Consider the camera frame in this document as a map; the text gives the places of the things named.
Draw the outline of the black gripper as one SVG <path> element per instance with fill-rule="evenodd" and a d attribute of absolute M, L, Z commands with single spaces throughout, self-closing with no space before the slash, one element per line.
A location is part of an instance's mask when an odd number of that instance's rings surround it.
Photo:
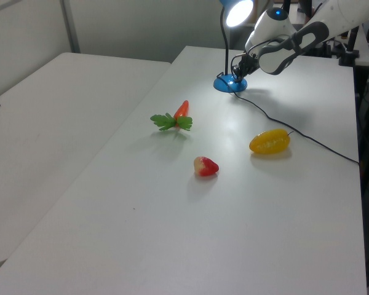
<path fill-rule="evenodd" d="M 238 67 L 232 68 L 233 81 L 242 82 L 245 76 L 253 73 L 258 68 L 258 56 L 255 53 L 244 54 L 238 64 Z"/>

